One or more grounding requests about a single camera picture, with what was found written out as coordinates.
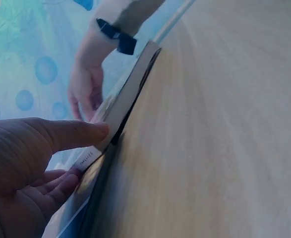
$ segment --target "wooden table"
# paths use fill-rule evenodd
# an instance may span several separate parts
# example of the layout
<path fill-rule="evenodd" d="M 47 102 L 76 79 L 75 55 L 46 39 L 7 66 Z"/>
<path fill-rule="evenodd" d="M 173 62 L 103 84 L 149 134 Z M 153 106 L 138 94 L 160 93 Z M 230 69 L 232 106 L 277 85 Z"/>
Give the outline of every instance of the wooden table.
<path fill-rule="evenodd" d="M 291 238 L 291 1 L 197 0 L 128 120 L 92 238 Z"/>

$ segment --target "blue circle pattern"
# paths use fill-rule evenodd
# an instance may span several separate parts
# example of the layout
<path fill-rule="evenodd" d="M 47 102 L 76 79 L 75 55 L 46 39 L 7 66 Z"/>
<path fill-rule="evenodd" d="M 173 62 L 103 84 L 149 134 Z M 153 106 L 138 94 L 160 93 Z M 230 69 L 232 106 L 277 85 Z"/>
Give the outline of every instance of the blue circle pattern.
<path fill-rule="evenodd" d="M 53 115 L 55 119 L 62 120 L 67 116 L 67 109 L 62 103 L 55 103 L 53 105 Z"/>
<path fill-rule="evenodd" d="M 28 90 L 21 90 L 15 97 L 15 103 L 20 110 L 28 111 L 34 105 L 33 95 Z"/>
<path fill-rule="evenodd" d="M 34 65 L 37 79 L 44 85 L 52 83 L 58 73 L 55 61 L 50 57 L 41 57 L 37 59 Z"/>

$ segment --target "fingernail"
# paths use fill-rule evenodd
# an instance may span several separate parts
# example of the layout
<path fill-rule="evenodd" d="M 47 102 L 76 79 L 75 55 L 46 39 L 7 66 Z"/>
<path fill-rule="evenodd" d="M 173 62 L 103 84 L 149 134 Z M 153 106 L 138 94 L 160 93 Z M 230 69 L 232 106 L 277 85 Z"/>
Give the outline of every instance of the fingernail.
<path fill-rule="evenodd" d="M 97 127 L 97 129 L 102 133 L 102 134 L 108 134 L 109 133 L 109 126 L 106 123 L 103 122 L 99 122 L 96 123 L 95 126 Z"/>

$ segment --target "black strap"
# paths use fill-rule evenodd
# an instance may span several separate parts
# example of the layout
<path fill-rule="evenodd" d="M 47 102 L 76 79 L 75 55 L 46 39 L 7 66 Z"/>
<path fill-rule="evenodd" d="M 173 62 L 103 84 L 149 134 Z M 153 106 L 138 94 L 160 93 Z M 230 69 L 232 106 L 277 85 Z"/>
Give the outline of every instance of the black strap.
<path fill-rule="evenodd" d="M 119 44 L 117 46 L 117 51 L 126 54 L 133 55 L 134 49 L 136 45 L 136 39 L 121 32 L 120 29 L 110 25 L 103 19 L 97 18 L 98 26 L 102 33 L 104 33 L 107 37 L 113 40 L 119 40 Z"/>

